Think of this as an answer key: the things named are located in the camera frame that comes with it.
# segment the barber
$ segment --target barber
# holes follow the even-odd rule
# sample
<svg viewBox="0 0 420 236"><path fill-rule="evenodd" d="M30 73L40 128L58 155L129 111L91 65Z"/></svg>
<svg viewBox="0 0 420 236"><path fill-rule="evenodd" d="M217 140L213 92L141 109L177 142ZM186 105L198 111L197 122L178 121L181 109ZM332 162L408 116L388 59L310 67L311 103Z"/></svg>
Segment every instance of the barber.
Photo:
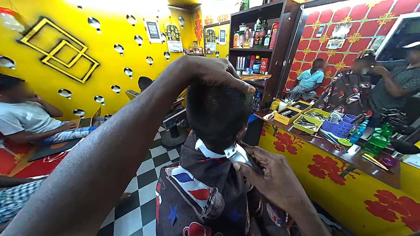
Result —
<svg viewBox="0 0 420 236"><path fill-rule="evenodd" d="M374 119L382 108L401 110L409 97L420 92L420 41L403 48L407 49L405 60L377 62L371 70L382 76L369 98Z"/></svg>
<svg viewBox="0 0 420 236"><path fill-rule="evenodd" d="M255 92L239 79L227 59L180 57L144 92L75 146L2 236L96 235L135 177L172 102L191 83ZM265 177L253 178L244 171L250 181L290 212L305 235L328 235L287 161L258 148L251 154L265 167Z"/></svg>

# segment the man in blue shirt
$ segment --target man in blue shirt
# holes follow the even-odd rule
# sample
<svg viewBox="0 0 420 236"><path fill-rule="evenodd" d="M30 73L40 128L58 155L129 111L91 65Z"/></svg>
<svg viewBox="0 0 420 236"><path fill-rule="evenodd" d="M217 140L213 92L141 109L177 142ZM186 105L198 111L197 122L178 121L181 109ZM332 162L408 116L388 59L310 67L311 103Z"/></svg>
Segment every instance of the man in blue shirt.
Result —
<svg viewBox="0 0 420 236"><path fill-rule="evenodd" d="M315 89L317 89L324 79L324 68L325 61L322 58L317 58L312 64L312 68L305 70L300 74L294 81L293 90L289 92L288 98L293 101L298 100L300 96L305 101L316 95Z"/></svg>

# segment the yellow square frame decoration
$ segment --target yellow square frame decoration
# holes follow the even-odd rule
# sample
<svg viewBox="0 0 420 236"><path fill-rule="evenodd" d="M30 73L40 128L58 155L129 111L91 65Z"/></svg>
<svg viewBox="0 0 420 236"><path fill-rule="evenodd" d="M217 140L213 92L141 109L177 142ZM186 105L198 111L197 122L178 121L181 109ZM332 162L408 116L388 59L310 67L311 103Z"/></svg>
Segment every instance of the yellow square frame decoration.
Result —
<svg viewBox="0 0 420 236"><path fill-rule="evenodd" d="M53 28L55 28L56 30L58 30L59 32L61 32L62 34L66 35L68 38L70 38L71 40L73 40L75 43L77 43L78 45L80 45L82 47L81 50L79 50L78 48L76 48L75 46L73 46L71 43L69 43L66 40L61 40L61 42L51 50L51 52L46 52L44 50L42 50L41 48L33 45L32 43L30 43L30 39L39 31L42 29L42 27L46 24L49 24L50 26L52 26ZM90 77L90 75L93 73L94 69L99 65L99 63L97 61L95 61L94 59L92 59L90 56L86 55L85 52L87 50L87 46L82 44L80 41L78 41L76 38L74 38L73 36L71 36L69 33L67 33L66 31L64 31L63 29L61 29L60 27L58 27L56 24L54 24L53 22L51 22L50 20L48 20L47 18L42 18L28 33L26 33L23 38L20 40L22 43L32 47L33 49L39 51L40 53L44 54L46 57L44 59L42 59L42 62L51 66L52 68L58 70L59 72L81 82L81 83L85 83L86 80ZM59 58L56 58L54 55L60 51L60 49L62 47L64 47L65 45L71 47L73 50L75 50L77 52L77 55L69 62L69 63L65 63L62 60L60 60ZM91 61L93 63L93 65L90 67L90 69L88 70L88 72L84 75L83 78L77 78L76 76L70 74L69 72L51 64L50 62L48 62L49 59L53 59L57 62L59 62L60 64L64 65L67 68L72 67L79 59L80 57L85 57L86 59L88 59L89 61Z"/></svg>

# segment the blue basket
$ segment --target blue basket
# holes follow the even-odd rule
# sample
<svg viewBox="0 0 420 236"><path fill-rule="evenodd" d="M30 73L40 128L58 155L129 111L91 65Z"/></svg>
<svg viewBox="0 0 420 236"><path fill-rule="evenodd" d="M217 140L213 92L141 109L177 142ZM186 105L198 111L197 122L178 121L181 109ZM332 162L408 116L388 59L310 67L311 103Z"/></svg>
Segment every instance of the blue basket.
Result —
<svg viewBox="0 0 420 236"><path fill-rule="evenodd" d="M330 122L330 121L325 120L324 123L322 123L322 125L321 125L321 129L323 131L333 132L334 130L337 129L338 125L339 125L338 123L334 123L334 122Z"/></svg>
<svg viewBox="0 0 420 236"><path fill-rule="evenodd" d="M332 131L332 133L342 139L347 138L347 136L350 134L350 131L353 127L355 127L355 124L351 124L353 120L351 119L342 119L335 130Z"/></svg>

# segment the fingernail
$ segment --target fingernail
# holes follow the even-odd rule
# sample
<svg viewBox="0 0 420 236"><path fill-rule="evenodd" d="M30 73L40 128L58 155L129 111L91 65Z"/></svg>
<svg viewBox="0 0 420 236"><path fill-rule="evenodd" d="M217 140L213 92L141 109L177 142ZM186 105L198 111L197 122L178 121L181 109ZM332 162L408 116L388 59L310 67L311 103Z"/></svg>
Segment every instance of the fingernail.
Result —
<svg viewBox="0 0 420 236"><path fill-rule="evenodd" d="M255 88L252 86L249 86L247 91L248 93L255 93Z"/></svg>
<svg viewBox="0 0 420 236"><path fill-rule="evenodd" d="M241 168L241 165L237 162L234 163L235 170L239 170Z"/></svg>

